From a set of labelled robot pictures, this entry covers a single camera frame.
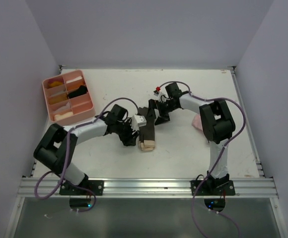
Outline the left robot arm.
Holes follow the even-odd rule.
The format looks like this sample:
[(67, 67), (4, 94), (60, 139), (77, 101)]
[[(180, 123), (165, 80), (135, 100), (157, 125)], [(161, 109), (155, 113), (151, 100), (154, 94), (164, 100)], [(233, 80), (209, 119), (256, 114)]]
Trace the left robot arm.
[(124, 146), (135, 146), (139, 128), (146, 125), (146, 119), (139, 114), (131, 118), (127, 115), (128, 110), (115, 104), (110, 111), (81, 124), (61, 126), (54, 123), (34, 150), (34, 158), (57, 175), (60, 181), (68, 182), (76, 194), (84, 194), (91, 185), (88, 176), (72, 162), (75, 147), (112, 133), (118, 135)]

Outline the olive green underwear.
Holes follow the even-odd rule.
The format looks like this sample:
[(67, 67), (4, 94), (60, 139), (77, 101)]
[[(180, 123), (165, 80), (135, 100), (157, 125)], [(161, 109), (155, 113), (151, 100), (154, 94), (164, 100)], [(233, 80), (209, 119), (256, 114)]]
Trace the olive green underwear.
[[(147, 107), (139, 108), (139, 114), (146, 118)], [(146, 126), (139, 130), (139, 148), (144, 152), (155, 149), (155, 127), (154, 124), (146, 120)]]

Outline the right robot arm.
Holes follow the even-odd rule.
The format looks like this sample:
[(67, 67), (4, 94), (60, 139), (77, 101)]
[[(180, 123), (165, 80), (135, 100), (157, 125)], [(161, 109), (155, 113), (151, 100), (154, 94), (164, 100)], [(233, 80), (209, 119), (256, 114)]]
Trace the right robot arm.
[(192, 191), (200, 195), (218, 195), (229, 186), (227, 142), (235, 131), (235, 122), (225, 100), (202, 100), (189, 90), (182, 91), (176, 82), (168, 84), (166, 94), (159, 87), (154, 91), (157, 99), (148, 101), (148, 112), (155, 117), (155, 125), (170, 121), (169, 113), (176, 109), (195, 112), (201, 121), (202, 132), (210, 144), (210, 166), (203, 181), (191, 181)]

